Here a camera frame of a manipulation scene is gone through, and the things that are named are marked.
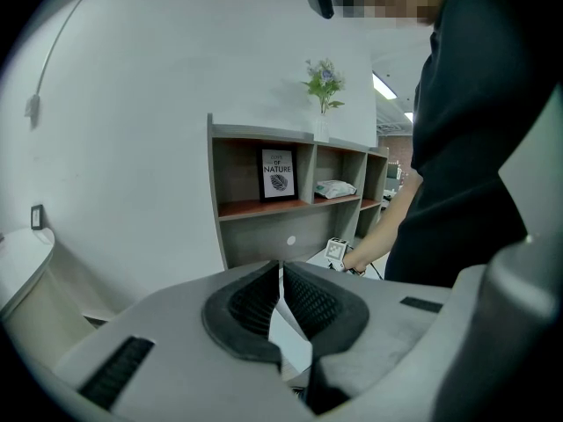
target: ceiling light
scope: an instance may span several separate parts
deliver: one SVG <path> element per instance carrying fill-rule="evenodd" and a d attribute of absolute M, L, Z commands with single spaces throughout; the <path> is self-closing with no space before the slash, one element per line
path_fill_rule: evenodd
<path fill-rule="evenodd" d="M 387 84 L 381 81 L 376 74 L 373 74 L 373 87 L 376 89 L 377 92 L 379 92 L 388 100 L 393 100 L 394 98 L 397 98 L 397 94 L 395 94 L 395 92 L 389 89 Z"/>

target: person's arm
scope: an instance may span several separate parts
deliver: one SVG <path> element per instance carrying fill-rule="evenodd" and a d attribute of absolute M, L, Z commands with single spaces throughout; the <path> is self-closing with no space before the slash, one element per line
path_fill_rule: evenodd
<path fill-rule="evenodd" d="M 395 243 L 395 239 L 397 239 L 398 226 L 405 219 L 406 211 L 411 206 L 414 195 L 421 183 L 422 177 L 415 171 L 412 171 L 406 178 L 403 187 L 393 197 L 381 221 L 374 230 L 344 257 L 344 266 L 347 269 L 353 267 L 358 272 L 363 272 L 369 263 L 391 251 L 391 247 Z"/>

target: ceiling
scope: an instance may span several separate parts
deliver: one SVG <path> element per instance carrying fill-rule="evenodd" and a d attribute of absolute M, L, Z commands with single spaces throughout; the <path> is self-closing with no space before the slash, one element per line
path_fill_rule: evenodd
<path fill-rule="evenodd" d="M 377 95 L 377 132 L 380 135 L 411 135 L 413 123 L 405 113 L 413 110 L 414 90 L 424 62 L 430 55 L 432 26 L 408 24 L 390 18 L 364 19 L 371 51 L 371 65 L 377 76 L 397 98 Z"/>

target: framed picture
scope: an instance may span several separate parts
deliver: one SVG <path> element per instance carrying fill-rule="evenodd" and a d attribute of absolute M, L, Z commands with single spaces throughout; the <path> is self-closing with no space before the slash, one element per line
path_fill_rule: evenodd
<path fill-rule="evenodd" d="M 296 150 L 292 147 L 258 148 L 260 201 L 297 198 Z"/>
<path fill-rule="evenodd" d="M 43 229 L 43 205 L 32 207 L 32 229 Z"/>

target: white vase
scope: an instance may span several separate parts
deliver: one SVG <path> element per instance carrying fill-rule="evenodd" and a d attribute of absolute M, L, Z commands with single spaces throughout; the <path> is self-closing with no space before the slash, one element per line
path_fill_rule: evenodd
<path fill-rule="evenodd" d="M 328 120 L 326 114 L 319 114 L 315 119 L 314 140 L 317 142 L 328 142 Z"/>

